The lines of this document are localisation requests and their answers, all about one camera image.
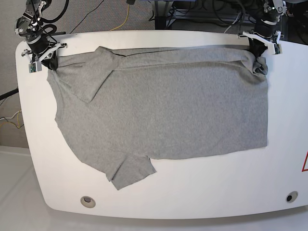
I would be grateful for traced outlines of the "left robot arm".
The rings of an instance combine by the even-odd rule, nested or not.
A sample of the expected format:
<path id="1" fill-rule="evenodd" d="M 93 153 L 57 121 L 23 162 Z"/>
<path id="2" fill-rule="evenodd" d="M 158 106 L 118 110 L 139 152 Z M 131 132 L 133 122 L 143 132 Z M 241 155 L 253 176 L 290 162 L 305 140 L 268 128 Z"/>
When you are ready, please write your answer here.
<path id="1" fill-rule="evenodd" d="M 235 25 L 242 25 L 248 17 L 252 17 L 254 28 L 250 31 L 243 31 L 239 37 L 246 37 L 249 41 L 249 52 L 256 58 L 265 51 L 271 55 L 282 53 L 281 37 L 282 33 L 278 29 L 280 17 L 286 11 L 286 3 L 283 0 L 225 0 L 224 4 L 229 4 L 239 12 L 233 22 L 223 20 L 218 15 L 216 2 L 211 1 L 212 11 L 215 17 L 228 28 Z"/>

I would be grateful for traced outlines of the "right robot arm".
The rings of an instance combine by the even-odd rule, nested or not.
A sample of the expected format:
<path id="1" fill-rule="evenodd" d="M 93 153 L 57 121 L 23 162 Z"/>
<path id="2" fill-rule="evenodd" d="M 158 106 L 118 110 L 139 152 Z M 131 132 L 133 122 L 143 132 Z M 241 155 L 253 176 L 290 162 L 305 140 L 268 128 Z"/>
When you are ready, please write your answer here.
<path id="1" fill-rule="evenodd" d="M 50 0 L 27 0 L 25 12 L 15 24 L 15 33 L 23 37 L 29 46 L 21 56 L 28 59 L 30 73 L 41 71 L 42 66 L 49 70 L 56 70 L 58 68 L 56 51 L 67 47 L 66 43 L 60 43 L 54 37 L 57 31 L 54 23 L 62 18 L 69 1 L 65 2 L 64 8 L 57 17 L 49 20 L 45 19 L 42 13 L 50 5 Z"/>

